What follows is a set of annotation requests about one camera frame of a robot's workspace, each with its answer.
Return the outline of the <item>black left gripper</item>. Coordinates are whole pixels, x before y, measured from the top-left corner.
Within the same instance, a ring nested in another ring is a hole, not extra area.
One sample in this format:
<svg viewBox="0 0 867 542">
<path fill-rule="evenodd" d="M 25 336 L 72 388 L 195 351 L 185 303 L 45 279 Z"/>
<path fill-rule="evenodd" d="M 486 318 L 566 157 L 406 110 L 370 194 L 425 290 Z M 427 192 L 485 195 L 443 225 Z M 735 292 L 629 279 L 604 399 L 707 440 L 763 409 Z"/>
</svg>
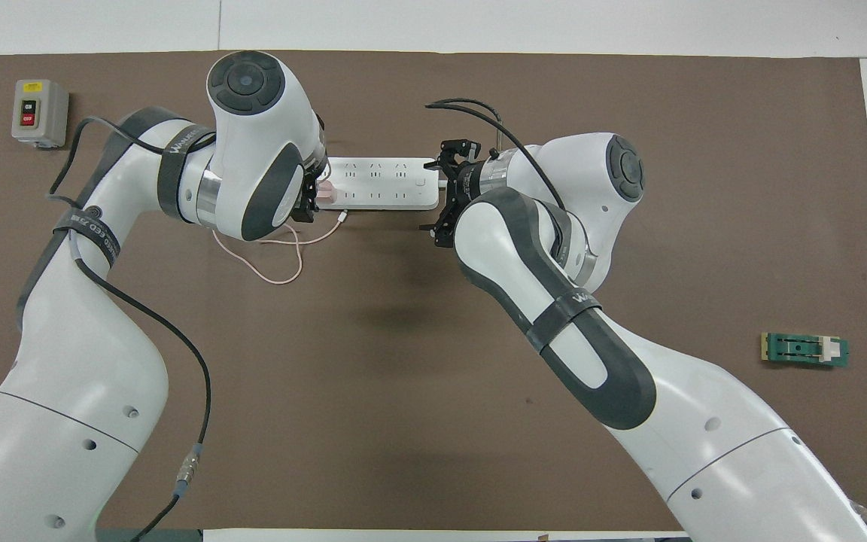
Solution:
<svg viewBox="0 0 867 542">
<path fill-rule="evenodd" d="M 304 172 L 300 182 L 298 199 L 291 210 L 291 219 L 298 223 L 312 223 L 315 216 L 320 212 L 317 203 L 318 190 L 328 189 L 328 174 L 320 171 Z"/>
</svg>

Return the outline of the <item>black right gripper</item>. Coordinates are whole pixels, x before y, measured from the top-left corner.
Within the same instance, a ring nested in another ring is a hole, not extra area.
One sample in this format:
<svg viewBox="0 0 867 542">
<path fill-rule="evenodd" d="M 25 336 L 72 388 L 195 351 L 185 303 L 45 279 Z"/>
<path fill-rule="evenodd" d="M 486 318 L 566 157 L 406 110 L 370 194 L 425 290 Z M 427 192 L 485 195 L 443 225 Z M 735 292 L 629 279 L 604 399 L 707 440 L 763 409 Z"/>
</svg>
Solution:
<svg viewBox="0 0 867 542">
<path fill-rule="evenodd" d="M 418 227 L 420 230 L 429 231 L 436 247 L 455 247 L 455 219 L 458 219 L 464 207 L 482 194 L 479 176 L 485 160 L 477 161 L 478 156 L 479 143 L 475 141 L 449 139 L 440 144 L 437 167 L 448 169 L 448 203 L 440 212 L 436 223 Z"/>
</svg>

